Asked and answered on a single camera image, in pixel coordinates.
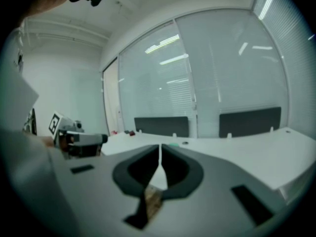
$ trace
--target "white desk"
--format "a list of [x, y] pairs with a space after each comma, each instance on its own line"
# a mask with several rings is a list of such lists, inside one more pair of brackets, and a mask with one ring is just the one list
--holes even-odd
[[228, 160], [276, 190], [303, 174], [316, 160], [316, 141], [290, 128], [232, 138], [173, 138], [137, 133], [109, 137], [102, 153], [113, 155], [145, 145], [178, 143], [180, 147]]

